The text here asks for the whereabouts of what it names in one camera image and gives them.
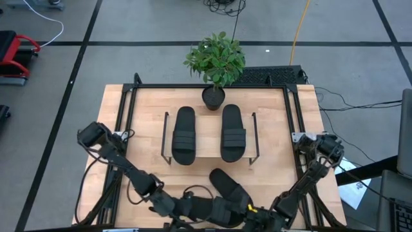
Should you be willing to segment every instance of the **green leaves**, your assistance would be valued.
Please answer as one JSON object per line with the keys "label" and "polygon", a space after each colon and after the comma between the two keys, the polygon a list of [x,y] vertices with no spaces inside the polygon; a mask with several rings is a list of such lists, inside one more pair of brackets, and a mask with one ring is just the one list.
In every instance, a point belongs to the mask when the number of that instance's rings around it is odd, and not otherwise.
{"label": "green leaves", "polygon": [[203,81],[204,81],[205,84],[207,83],[207,74],[206,73],[203,74]]}
{"label": "green leaves", "polygon": [[226,32],[220,32],[219,37],[224,38],[226,36]]}
{"label": "green leaves", "polygon": [[212,58],[212,64],[213,64],[215,67],[220,67],[220,62],[219,62],[219,60],[218,60],[217,58],[215,58],[215,57]]}
{"label": "green leaves", "polygon": [[219,74],[214,74],[213,75],[213,82],[218,82],[220,80],[220,75]]}
{"label": "green leaves", "polygon": [[234,61],[235,58],[236,58],[235,55],[230,55],[229,58],[227,58],[227,61],[232,62],[232,61]]}
{"label": "green leaves", "polygon": [[245,54],[239,47],[239,41],[226,38],[225,32],[205,38],[197,48],[191,48],[186,55],[184,65],[190,68],[190,74],[203,72],[203,81],[213,82],[214,88],[224,87],[238,80],[245,67]]}
{"label": "green leaves", "polygon": [[212,50],[213,50],[213,54],[215,55],[215,57],[219,57],[219,55],[220,55],[219,48],[213,47]]}

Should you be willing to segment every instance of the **wooden platform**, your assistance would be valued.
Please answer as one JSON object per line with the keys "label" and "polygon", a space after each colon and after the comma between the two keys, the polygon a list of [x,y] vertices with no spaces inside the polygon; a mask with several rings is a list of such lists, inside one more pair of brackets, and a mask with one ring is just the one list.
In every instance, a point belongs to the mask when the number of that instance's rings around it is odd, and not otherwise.
{"label": "wooden platform", "polygon": [[[104,92],[98,121],[111,130],[115,127],[121,85],[107,85]],[[307,131],[320,133],[323,124],[313,86],[298,86],[301,109]],[[176,162],[168,165],[160,156],[164,113],[176,115],[182,106],[191,106],[198,116],[220,116],[223,106],[218,111],[208,110],[201,99],[202,89],[138,89],[133,114],[132,129],[136,131],[129,141],[127,158],[139,169],[155,174],[165,182],[165,191],[174,197],[180,197],[183,190],[193,184],[207,186],[214,194],[216,190],[209,182],[209,173],[214,168],[221,168],[239,182],[253,198],[256,206],[269,207],[276,196],[288,190],[297,180],[292,146],[290,141],[283,92],[275,89],[225,89],[224,104],[237,104],[245,115],[256,112],[257,131],[259,134],[260,158],[251,166],[248,159],[228,164],[221,159],[196,159],[191,166],[181,166]],[[292,111],[293,97],[290,94]],[[126,122],[125,110],[123,123]],[[90,169],[84,182],[79,206],[79,217],[84,218],[102,193],[106,166],[97,163]],[[134,206],[127,201],[124,178],[116,227],[162,227],[170,218],[159,217],[148,210],[150,203]],[[336,218],[345,224],[345,217],[339,198],[333,170],[318,185],[319,196]],[[202,189],[194,189],[196,195],[208,197]],[[131,191],[133,200],[138,195]],[[315,225],[315,213],[312,210],[312,224]],[[216,227],[213,224],[200,224],[198,227]],[[298,216],[294,228],[304,228],[303,218]]]}

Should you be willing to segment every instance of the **white cable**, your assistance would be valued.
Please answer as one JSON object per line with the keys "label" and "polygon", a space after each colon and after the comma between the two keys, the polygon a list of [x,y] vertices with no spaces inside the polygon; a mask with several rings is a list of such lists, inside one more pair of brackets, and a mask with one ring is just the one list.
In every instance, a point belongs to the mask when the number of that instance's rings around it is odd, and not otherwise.
{"label": "white cable", "polygon": [[37,11],[35,11],[35,10],[32,8],[32,6],[30,6],[30,4],[28,4],[28,3],[26,2],[26,0],[23,0],[23,1],[24,1],[24,2],[26,3],[26,5],[27,5],[34,13],[36,13],[38,16],[42,17],[43,19],[47,19],[47,20],[49,20],[49,21],[53,21],[53,22],[56,22],[56,23],[60,23],[60,25],[62,25],[62,30],[60,31],[60,33],[57,34],[53,39],[51,39],[51,41],[48,41],[47,43],[41,45],[41,46],[40,46],[41,48],[44,47],[44,46],[46,46],[46,45],[49,45],[51,42],[53,42],[54,40],[56,40],[56,39],[63,33],[63,31],[64,31],[64,25],[63,25],[62,22],[60,22],[60,21],[58,21],[58,20],[55,20],[55,19],[47,18],[46,16],[43,16],[43,15],[39,14]]}

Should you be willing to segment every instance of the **yellow cable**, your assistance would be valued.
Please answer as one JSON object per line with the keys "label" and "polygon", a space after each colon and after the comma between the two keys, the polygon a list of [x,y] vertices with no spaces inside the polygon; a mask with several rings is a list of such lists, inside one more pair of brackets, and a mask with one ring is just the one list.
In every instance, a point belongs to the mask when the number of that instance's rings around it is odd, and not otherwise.
{"label": "yellow cable", "polygon": [[302,17],[301,17],[301,21],[299,22],[299,26],[297,27],[297,30],[296,30],[294,43],[293,43],[293,45],[292,45],[292,53],[290,54],[289,65],[292,65],[292,63],[293,63],[293,61],[294,61],[295,45],[296,45],[297,37],[299,37],[299,31],[301,30],[302,23],[303,23],[303,19],[304,19],[304,16],[306,15],[306,11],[308,10],[309,3],[310,3],[310,0],[307,0],[306,6],[305,6],[305,8],[304,8],[304,11],[303,11],[303,14],[302,14]]}

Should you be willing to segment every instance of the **white paper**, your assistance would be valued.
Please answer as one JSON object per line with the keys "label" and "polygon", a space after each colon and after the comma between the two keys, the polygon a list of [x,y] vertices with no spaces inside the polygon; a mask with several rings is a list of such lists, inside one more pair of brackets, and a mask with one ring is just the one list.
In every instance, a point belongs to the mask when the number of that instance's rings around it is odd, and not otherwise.
{"label": "white paper", "polygon": [[[353,165],[350,161],[346,160],[345,158],[342,159],[340,166],[346,171],[356,168],[355,165]],[[341,172],[342,172],[342,169],[340,167],[335,168],[335,175]],[[362,180],[362,181],[367,186],[369,186],[371,179]],[[350,205],[353,209],[358,208],[363,198],[363,195],[365,195],[365,192],[366,192],[366,187],[360,182],[347,184],[344,186],[339,186],[339,195],[341,196],[341,199],[344,202],[346,202],[348,205]]]}

